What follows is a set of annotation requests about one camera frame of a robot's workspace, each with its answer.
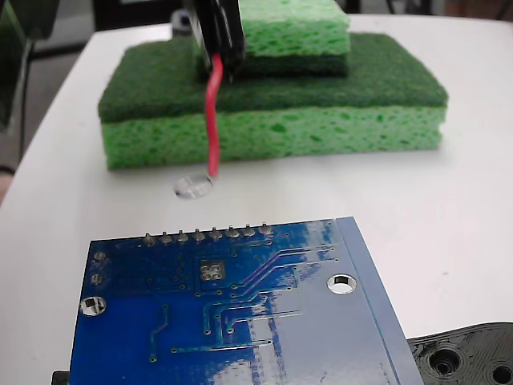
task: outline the blue circuit board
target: blue circuit board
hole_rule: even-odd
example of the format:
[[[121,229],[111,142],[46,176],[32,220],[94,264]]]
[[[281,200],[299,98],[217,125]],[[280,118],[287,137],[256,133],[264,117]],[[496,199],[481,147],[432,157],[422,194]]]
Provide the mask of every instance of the blue circuit board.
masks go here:
[[[363,245],[352,219],[93,241],[69,384],[400,383],[343,225]]]

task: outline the hole in black part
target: hole in black part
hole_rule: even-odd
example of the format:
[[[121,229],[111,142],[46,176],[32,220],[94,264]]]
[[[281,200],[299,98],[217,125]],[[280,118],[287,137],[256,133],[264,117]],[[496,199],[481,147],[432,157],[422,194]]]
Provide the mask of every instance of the hole in black part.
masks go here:
[[[460,365],[459,356],[448,349],[441,349],[430,357],[430,365],[441,376],[457,371]]]
[[[338,277],[335,277],[335,285],[338,283],[342,283],[344,285],[349,284],[349,277],[346,277],[345,275],[339,275]]]
[[[445,363],[439,363],[437,366],[436,366],[436,371],[438,373],[440,373],[441,375],[446,375],[447,373],[449,373],[450,371],[450,368],[447,366],[447,364]]]
[[[494,370],[493,378],[496,383],[509,383],[511,378],[513,378],[513,374],[509,367],[497,367]]]

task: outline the red wire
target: red wire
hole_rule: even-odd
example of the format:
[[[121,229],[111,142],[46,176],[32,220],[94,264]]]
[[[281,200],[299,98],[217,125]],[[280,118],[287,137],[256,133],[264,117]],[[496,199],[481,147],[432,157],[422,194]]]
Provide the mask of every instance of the red wire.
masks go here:
[[[213,70],[207,86],[205,96],[205,119],[207,121],[207,133],[209,142],[208,174],[215,178],[219,172],[219,135],[217,134],[216,99],[221,81],[223,80],[223,63],[219,54],[212,55]]]

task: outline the black component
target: black component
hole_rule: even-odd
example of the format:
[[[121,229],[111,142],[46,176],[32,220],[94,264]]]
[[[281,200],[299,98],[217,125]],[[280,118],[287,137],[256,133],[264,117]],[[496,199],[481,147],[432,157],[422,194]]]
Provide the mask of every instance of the black component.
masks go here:
[[[513,384],[513,323],[489,323],[408,341],[426,385]]]
[[[209,58],[219,53],[224,71],[233,77],[246,52],[238,0],[184,0],[184,5],[198,43]]]
[[[362,12],[362,4],[360,0],[345,0],[345,5],[342,9],[347,14],[360,14]]]
[[[169,22],[180,0],[93,0],[96,30],[149,26]]]
[[[11,167],[0,165],[0,174],[14,175],[14,170]]]
[[[392,0],[386,0],[386,6],[388,6],[388,11],[391,14],[395,14],[394,4],[392,4]]]
[[[69,371],[54,371],[51,376],[51,385],[67,385],[68,379],[70,379]]]
[[[504,16],[506,16],[506,13],[511,8],[511,5],[513,5],[513,0],[504,0],[503,6],[501,6],[499,13],[497,14],[496,19],[502,20]]]
[[[34,50],[34,44],[30,43],[28,49],[28,57]],[[22,161],[23,155],[25,154],[25,121],[26,121],[26,92],[29,87],[29,75],[30,75],[30,59],[25,62],[24,74],[22,77],[22,107],[20,111],[20,123],[19,123],[19,150],[18,150],[18,162]]]
[[[47,39],[54,29],[59,0],[10,0],[27,38]]]
[[[431,7],[432,7],[431,0],[406,0],[406,13],[407,14],[432,15]]]

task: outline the stacked sponges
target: stacked sponges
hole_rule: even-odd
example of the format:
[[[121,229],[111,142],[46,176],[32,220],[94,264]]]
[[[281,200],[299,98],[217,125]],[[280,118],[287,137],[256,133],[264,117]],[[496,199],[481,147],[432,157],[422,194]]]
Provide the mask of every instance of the stacked sponges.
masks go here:
[[[240,11],[248,58],[218,95],[222,160],[438,147],[447,94],[392,38],[349,37],[333,0],[242,0]],[[127,51],[99,105],[109,168],[206,161],[195,45]]]

